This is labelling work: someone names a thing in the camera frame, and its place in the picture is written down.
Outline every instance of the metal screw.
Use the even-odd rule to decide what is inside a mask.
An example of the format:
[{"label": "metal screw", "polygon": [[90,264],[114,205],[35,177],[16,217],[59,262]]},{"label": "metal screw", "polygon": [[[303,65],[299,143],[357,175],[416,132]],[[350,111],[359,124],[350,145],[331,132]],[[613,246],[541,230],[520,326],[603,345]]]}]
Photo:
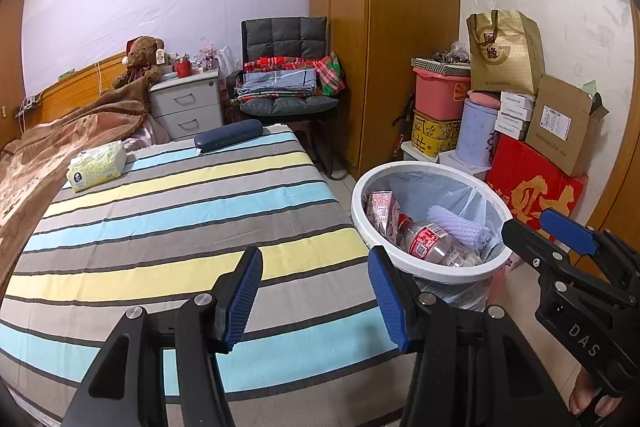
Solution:
[{"label": "metal screw", "polygon": [[193,302],[196,303],[196,306],[206,306],[213,300],[213,297],[210,293],[199,293],[193,298]]},{"label": "metal screw", "polygon": [[500,306],[489,306],[486,311],[492,319],[501,319],[504,317],[504,310]]},{"label": "metal screw", "polygon": [[142,308],[140,306],[133,306],[127,310],[128,319],[136,319],[142,315]]},{"label": "metal screw", "polygon": [[423,306],[433,306],[436,301],[436,296],[433,293],[423,292],[418,295],[418,302]]}]

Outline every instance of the gold shopping bag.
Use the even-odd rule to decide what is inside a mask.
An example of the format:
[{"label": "gold shopping bag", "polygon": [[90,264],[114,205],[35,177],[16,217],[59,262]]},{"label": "gold shopping bag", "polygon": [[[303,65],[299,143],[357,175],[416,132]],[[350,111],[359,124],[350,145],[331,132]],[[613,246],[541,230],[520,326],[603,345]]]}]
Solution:
[{"label": "gold shopping bag", "polygon": [[471,14],[471,89],[535,94],[545,73],[540,30],[517,10]]}]

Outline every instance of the pink plastic basket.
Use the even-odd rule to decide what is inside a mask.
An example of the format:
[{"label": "pink plastic basket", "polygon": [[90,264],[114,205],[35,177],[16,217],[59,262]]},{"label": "pink plastic basket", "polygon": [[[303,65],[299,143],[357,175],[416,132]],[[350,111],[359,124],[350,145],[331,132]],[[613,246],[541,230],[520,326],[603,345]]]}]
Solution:
[{"label": "pink plastic basket", "polygon": [[471,79],[414,68],[415,108],[435,120],[459,120]]}]

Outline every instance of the stack of white boxes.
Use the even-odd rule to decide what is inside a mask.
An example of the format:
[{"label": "stack of white boxes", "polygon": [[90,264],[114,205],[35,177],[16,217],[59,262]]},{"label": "stack of white boxes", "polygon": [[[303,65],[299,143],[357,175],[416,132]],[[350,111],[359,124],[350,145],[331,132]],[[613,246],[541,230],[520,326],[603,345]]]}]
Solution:
[{"label": "stack of white boxes", "polygon": [[495,121],[495,130],[516,140],[524,140],[535,103],[536,97],[532,94],[503,91],[500,94],[500,113]]}]

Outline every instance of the brown blanket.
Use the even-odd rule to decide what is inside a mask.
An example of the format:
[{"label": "brown blanket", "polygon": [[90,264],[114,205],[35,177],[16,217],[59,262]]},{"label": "brown blanket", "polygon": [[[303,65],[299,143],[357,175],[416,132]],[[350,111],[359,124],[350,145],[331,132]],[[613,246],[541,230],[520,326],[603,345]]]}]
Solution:
[{"label": "brown blanket", "polygon": [[28,130],[0,152],[0,301],[20,252],[82,150],[126,139],[149,109],[146,80],[103,93],[60,120]]}]

